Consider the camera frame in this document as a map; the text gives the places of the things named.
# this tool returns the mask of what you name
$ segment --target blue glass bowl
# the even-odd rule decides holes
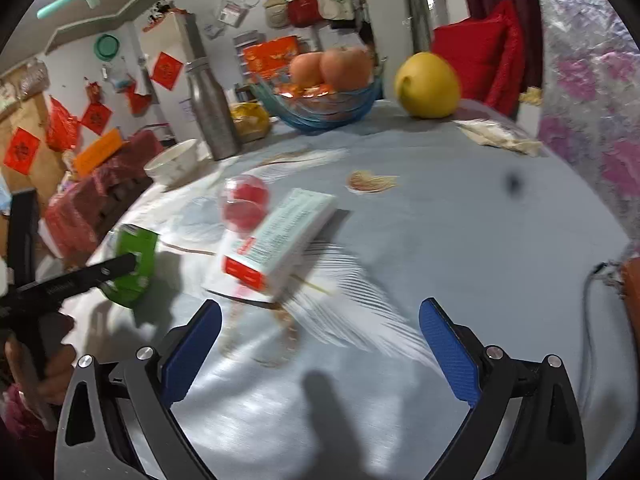
[[[278,85],[289,82],[289,71],[269,80],[257,76],[251,89],[266,110],[306,135],[317,135],[359,121],[369,113],[382,91],[385,60],[376,67],[373,82],[366,88],[334,92],[317,97],[287,98],[274,93]]]

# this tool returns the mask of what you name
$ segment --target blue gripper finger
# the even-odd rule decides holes
[[[422,302],[418,322],[453,394],[474,407],[481,395],[478,367],[454,331],[451,321],[433,298]]]
[[[220,306],[207,300],[187,326],[174,329],[181,332],[182,338],[161,371],[161,400],[167,408],[187,395],[221,328]]]

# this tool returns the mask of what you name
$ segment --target green plate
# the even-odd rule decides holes
[[[119,50],[120,42],[111,34],[103,34],[95,41],[94,52],[100,61],[111,61]]]

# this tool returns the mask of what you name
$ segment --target green carton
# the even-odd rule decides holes
[[[154,273],[158,234],[136,225],[124,224],[117,236],[113,256],[134,253],[138,261],[136,270],[126,276],[103,283],[100,289],[114,303],[132,308],[149,286]]]

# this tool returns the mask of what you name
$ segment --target metal thermos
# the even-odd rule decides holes
[[[187,63],[186,71],[191,107],[211,156],[220,160],[235,155],[241,148],[240,137],[222,86],[211,72],[209,60],[201,57]]]

